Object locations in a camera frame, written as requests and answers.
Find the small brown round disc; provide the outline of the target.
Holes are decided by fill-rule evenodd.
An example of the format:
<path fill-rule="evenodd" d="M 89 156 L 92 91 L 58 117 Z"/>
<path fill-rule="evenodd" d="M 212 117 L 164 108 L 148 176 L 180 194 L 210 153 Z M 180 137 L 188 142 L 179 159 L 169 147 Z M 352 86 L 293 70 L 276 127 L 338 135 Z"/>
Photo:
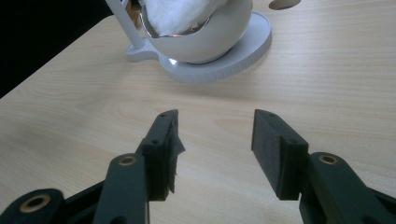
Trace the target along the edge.
<path fill-rule="evenodd" d="M 272 0 L 268 7 L 272 10 L 284 10 L 299 5 L 301 1 L 302 0 Z"/>

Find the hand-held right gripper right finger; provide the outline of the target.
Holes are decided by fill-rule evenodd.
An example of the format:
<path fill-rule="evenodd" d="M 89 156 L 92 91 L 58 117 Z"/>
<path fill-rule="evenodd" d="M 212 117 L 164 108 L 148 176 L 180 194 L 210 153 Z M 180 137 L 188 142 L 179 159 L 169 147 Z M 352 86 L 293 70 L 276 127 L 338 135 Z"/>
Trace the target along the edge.
<path fill-rule="evenodd" d="M 342 158 L 308 152 L 280 116 L 254 112 L 251 150 L 276 197 L 298 201 L 304 224 L 396 224 L 396 199 L 367 187 Z"/>

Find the white fluffy pouch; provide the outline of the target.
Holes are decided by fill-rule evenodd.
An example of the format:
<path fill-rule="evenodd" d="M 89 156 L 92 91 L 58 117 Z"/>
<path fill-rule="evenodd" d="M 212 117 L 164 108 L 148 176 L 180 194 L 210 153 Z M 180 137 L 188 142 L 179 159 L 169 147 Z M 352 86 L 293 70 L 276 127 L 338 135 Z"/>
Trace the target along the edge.
<path fill-rule="evenodd" d="M 159 36 L 180 35 L 205 23 L 229 0 L 141 0 Z"/>

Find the white stand with post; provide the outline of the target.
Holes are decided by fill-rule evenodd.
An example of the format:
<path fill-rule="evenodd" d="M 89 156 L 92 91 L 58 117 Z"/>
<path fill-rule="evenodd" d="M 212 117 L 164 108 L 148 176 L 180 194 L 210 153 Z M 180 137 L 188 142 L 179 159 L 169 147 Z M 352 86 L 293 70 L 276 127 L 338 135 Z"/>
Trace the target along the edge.
<path fill-rule="evenodd" d="M 247 29 L 226 53 L 207 63 L 185 63 L 173 60 L 154 48 L 149 36 L 141 36 L 131 17 L 131 0 L 106 0 L 125 34 L 131 41 L 126 54 L 132 62 L 159 61 L 171 78 L 183 83 L 208 83 L 238 74 L 257 62 L 270 48 L 272 26 L 269 20 L 252 9 Z"/>

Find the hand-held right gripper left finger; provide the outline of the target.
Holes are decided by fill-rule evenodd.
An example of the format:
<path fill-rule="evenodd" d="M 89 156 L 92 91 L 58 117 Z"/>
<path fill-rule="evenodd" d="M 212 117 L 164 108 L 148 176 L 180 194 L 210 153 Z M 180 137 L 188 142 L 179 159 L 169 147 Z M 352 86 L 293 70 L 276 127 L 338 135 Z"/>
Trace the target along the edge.
<path fill-rule="evenodd" d="M 177 158 L 184 151 L 178 111 L 162 112 L 136 152 L 109 164 L 92 224 L 149 224 L 149 204 L 175 190 Z"/>

